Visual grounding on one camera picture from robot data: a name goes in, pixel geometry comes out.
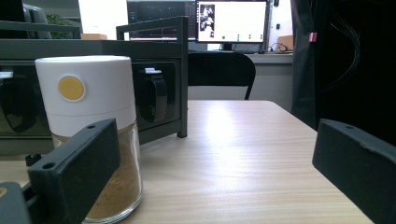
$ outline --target yellow button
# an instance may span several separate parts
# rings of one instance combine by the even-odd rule
[[[76,77],[64,77],[58,83],[61,95],[68,100],[78,100],[84,94],[84,86]]]

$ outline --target white lid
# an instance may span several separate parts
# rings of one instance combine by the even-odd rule
[[[72,136],[115,118],[118,129],[136,120],[131,59],[97,55],[35,60],[50,130]]]

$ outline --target spice dispenser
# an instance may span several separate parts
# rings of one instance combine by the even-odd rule
[[[35,68],[55,147],[91,123],[116,119],[120,167],[84,223],[115,223],[127,217],[139,205],[143,188],[131,59],[114,55],[41,58],[35,60]]]

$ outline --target monitor screen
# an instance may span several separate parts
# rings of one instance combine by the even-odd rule
[[[189,40],[195,41],[195,1],[135,1],[128,0],[128,23],[154,21],[159,19],[187,16],[189,18]],[[167,28],[130,33],[131,38],[172,38],[176,29]]]
[[[266,0],[196,0],[196,40],[206,43],[262,44]]]

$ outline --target desk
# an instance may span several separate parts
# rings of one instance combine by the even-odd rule
[[[141,146],[128,223],[372,223],[312,165],[316,132],[266,101],[189,101],[189,136]],[[0,176],[23,182],[22,161]]]

